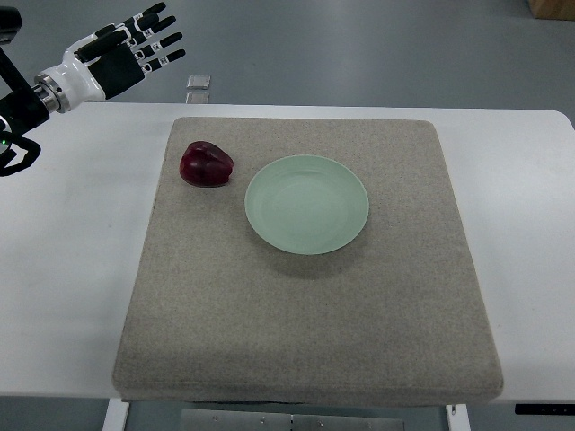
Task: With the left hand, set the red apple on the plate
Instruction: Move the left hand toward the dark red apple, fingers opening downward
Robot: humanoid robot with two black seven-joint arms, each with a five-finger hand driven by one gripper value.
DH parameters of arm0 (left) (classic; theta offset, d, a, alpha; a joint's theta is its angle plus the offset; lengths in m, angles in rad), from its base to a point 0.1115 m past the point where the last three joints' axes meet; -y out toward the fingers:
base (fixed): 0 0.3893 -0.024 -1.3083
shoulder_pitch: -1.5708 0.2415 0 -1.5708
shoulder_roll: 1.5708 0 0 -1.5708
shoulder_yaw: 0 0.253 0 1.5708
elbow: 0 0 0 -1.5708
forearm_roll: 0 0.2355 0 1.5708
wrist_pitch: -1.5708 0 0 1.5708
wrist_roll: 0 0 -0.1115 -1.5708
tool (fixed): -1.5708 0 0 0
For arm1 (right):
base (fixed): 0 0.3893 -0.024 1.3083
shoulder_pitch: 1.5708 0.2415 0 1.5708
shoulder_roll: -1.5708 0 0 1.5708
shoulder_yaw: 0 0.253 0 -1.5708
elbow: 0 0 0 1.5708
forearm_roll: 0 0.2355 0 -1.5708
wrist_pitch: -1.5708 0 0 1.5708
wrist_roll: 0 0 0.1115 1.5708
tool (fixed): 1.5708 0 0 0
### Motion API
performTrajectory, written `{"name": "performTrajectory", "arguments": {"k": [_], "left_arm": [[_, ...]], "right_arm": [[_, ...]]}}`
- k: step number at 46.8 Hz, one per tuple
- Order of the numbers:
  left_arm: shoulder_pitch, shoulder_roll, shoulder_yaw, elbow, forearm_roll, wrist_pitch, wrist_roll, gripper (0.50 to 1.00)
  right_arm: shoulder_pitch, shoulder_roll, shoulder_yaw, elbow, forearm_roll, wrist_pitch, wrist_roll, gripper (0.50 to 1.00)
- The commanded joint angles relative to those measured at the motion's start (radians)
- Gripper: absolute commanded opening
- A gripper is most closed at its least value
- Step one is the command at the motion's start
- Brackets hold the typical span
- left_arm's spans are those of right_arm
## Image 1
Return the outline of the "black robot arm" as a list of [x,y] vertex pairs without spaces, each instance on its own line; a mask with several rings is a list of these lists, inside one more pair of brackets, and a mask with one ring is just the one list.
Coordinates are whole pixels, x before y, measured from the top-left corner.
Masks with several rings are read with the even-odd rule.
[[49,109],[4,52],[22,27],[17,8],[1,7],[1,78],[11,90],[1,99],[1,177],[30,168],[40,145],[24,135],[49,119]]

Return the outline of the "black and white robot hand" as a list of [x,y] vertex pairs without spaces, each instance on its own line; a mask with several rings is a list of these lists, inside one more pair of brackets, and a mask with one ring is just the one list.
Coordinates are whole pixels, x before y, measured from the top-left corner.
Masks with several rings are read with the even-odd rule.
[[182,48],[167,49],[182,38],[175,32],[156,40],[176,21],[162,18],[160,2],[124,22],[111,23],[69,46],[62,62],[34,79],[33,91],[48,112],[66,113],[86,101],[107,101],[147,75],[182,58]]

